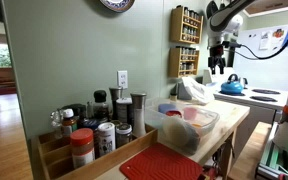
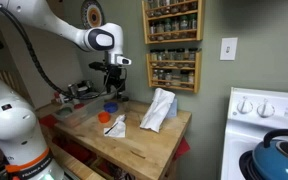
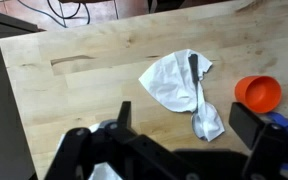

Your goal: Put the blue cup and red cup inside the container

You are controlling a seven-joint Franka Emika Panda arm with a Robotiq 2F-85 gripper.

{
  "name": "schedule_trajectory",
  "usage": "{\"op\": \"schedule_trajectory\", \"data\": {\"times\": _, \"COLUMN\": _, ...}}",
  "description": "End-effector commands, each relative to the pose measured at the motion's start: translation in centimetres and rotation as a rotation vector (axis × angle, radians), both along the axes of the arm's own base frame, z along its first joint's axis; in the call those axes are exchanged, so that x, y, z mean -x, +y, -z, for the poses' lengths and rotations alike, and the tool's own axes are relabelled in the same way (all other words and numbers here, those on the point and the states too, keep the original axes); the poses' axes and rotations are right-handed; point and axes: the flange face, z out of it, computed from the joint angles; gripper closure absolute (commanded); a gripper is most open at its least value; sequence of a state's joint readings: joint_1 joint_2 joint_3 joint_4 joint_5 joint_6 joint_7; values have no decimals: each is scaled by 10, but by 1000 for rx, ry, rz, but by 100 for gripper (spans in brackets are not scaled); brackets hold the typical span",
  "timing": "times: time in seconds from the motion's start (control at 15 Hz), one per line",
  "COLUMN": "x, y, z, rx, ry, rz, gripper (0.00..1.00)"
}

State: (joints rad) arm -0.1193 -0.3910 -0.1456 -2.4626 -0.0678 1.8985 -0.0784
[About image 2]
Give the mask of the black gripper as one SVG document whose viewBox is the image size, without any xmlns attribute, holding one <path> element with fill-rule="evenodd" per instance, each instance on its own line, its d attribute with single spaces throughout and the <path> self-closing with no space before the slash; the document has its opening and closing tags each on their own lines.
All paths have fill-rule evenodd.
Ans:
<svg viewBox="0 0 288 180">
<path fill-rule="evenodd" d="M 102 71 L 105 73 L 104 85 L 107 94 L 113 92 L 112 87 L 115 88 L 117 93 L 117 99 L 121 100 L 125 92 L 126 78 L 122 78 L 122 67 L 117 65 L 107 65 L 104 62 L 92 62 L 89 64 L 90 69 L 95 71 Z"/>
</svg>

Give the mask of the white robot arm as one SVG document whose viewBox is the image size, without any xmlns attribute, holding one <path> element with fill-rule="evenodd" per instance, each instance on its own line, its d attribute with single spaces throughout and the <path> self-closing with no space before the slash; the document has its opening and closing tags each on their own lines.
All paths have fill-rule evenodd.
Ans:
<svg viewBox="0 0 288 180">
<path fill-rule="evenodd" d="M 38 72 L 46 78 L 23 26 L 29 25 L 63 37 L 80 49 L 106 51 L 108 64 L 119 67 L 131 60 L 123 55 L 123 30 L 114 23 L 78 29 L 58 18 L 46 0 L 0 0 L 0 14 L 6 16 L 22 36 Z M 64 180 L 42 134 L 31 105 L 0 80 L 0 149 L 12 180 Z"/>
</svg>

